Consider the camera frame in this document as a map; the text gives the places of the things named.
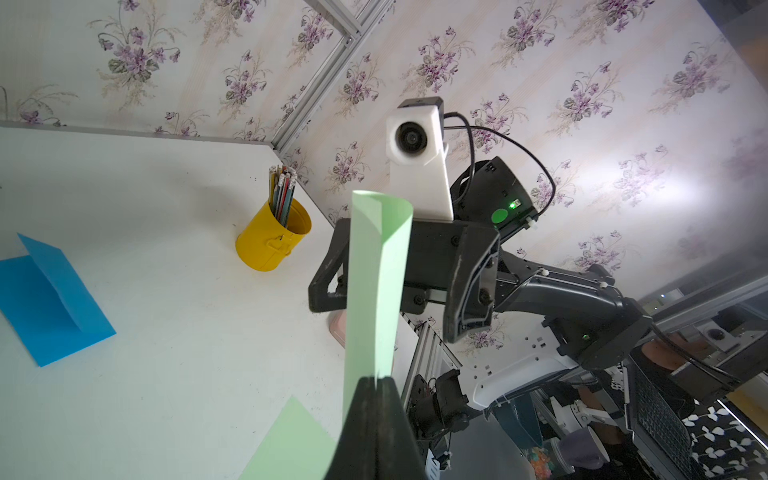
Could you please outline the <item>blue square paper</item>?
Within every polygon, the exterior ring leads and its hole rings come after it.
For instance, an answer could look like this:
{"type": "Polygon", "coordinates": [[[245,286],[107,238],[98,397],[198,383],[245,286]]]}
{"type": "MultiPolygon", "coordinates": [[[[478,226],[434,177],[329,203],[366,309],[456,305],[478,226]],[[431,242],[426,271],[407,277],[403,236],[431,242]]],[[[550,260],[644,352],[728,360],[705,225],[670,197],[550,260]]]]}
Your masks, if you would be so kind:
{"type": "Polygon", "coordinates": [[[44,367],[116,334],[61,249],[20,235],[24,256],[1,262],[1,312],[44,367]]]}

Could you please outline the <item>green paper sheet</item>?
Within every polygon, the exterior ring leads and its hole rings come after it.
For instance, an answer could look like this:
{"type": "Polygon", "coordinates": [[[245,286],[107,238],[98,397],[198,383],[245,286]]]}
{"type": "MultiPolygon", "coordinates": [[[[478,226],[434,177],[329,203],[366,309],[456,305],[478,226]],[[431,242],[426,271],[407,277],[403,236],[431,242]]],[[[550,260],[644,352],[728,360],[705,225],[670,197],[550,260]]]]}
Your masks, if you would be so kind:
{"type": "Polygon", "coordinates": [[[336,440],[291,397],[239,479],[323,479],[335,448],[336,440]]]}
{"type": "Polygon", "coordinates": [[[358,381],[391,375],[414,209],[387,194],[352,195],[342,417],[358,381]]]}

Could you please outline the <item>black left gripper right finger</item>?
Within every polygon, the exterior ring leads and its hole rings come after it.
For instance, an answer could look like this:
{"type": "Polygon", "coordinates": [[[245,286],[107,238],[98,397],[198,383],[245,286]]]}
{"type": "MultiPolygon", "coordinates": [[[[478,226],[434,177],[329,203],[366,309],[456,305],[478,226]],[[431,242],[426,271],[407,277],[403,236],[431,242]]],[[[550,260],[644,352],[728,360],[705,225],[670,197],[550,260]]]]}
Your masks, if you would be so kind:
{"type": "Polygon", "coordinates": [[[377,381],[377,405],[377,478],[425,479],[425,461],[391,377],[377,381]]]}

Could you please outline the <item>yellow metal pencil bucket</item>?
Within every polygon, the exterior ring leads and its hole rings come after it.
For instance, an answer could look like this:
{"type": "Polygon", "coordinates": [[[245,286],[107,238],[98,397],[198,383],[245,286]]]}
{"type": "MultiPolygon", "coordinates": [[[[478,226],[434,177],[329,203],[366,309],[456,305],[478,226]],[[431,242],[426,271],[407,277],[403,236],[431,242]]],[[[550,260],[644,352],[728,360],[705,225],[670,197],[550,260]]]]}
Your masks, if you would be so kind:
{"type": "Polygon", "coordinates": [[[254,270],[273,271],[292,253],[311,228],[311,218],[298,200],[294,200],[291,205],[287,226],[275,219],[269,204],[265,202],[237,237],[236,253],[254,270]]]}

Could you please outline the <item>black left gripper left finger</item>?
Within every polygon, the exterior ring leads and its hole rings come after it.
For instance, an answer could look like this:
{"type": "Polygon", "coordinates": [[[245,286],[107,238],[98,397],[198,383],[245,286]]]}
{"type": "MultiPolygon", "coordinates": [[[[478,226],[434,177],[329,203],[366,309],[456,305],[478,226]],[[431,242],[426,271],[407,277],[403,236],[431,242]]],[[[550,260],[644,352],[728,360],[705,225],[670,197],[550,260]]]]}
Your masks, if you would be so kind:
{"type": "Polygon", "coordinates": [[[326,480],[377,479],[380,400],[373,377],[358,381],[326,480]]]}

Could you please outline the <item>dark blue pencil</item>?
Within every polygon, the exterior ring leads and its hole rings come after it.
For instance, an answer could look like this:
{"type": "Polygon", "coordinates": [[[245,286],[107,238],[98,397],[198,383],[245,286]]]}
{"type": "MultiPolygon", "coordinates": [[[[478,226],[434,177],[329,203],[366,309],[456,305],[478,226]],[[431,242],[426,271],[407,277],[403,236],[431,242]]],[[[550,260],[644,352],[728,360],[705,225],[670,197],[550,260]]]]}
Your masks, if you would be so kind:
{"type": "Polygon", "coordinates": [[[284,168],[282,166],[280,167],[281,167],[281,173],[279,175],[279,180],[278,180],[278,184],[277,184],[275,195],[274,195],[274,211],[270,210],[274,218],[277,218],[277,208],[278,208],[277,204],[280,198],[281,182],[284,180],[284,168]]]}

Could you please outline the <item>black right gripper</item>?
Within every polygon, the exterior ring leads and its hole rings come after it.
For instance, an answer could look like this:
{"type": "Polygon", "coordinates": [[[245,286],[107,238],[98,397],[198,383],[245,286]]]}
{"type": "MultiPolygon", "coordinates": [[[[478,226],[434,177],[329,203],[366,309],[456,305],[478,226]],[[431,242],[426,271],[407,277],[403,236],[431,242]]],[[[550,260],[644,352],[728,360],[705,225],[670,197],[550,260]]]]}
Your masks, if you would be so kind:
{"type": "MultiPolygon", "coordinates": [[[[308,286],[313,313],[347,308],[347,286],[329,290],[348,270],[350,219],[340,219],[327,253],[308,286]]],[[[500,236],[475,222],[416,220],[411,226],[400,310],[421,314],[429,302],[445,306],[443,338],[455,343],[487,330],[495,308],[500,236]]]]}

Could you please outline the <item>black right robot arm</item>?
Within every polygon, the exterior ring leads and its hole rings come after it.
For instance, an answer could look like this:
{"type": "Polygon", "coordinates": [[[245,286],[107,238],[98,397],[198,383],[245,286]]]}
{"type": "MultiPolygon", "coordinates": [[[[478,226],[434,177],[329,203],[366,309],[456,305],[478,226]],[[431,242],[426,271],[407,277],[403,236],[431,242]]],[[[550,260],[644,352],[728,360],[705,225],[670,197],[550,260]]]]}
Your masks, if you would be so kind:
{"type": "Polygon", "coordinates": [[[519,333],[485,364],[453,369],[434,382],[415,378],[406,412],[425,443],[575,368],[620,363],[651,323],[602,266],[572,272],[503,250],[539,209],[502,159],[481,161],[472,173],[472,180],[452,185],[460,197],[452,222],[413,222],[401,308],[420,314],[428,303],[441,305],[447,343],[497,332],[508,312],[521,314],[519,333]]]}

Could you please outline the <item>yellow orange pencil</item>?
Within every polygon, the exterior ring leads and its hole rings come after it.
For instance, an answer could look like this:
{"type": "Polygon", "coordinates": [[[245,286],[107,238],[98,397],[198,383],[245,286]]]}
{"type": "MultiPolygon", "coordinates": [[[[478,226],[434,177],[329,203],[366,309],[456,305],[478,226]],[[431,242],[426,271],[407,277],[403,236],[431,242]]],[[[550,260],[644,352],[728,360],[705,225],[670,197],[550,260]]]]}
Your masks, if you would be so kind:
{"type": "Polygon", "coordinates": [[[281,173],[281,167],[273,165],[269,169],[269,196],[268,206],[271,211],[274,211],[274,195],[278,184],[279,175],[281,173]]]}

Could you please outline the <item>black laptop computer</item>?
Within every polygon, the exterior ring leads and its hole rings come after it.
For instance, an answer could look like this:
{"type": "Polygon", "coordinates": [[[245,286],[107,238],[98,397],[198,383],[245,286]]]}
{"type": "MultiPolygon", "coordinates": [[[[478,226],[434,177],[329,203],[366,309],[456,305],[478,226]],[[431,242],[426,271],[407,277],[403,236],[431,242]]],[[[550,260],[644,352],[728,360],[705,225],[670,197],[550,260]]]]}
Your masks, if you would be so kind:
{"type": "Polygon", "coordinates": [[[658,479],[701,479],[682,421],[631,357],[623,370],[626,425],[640,456],[658,479]]]}

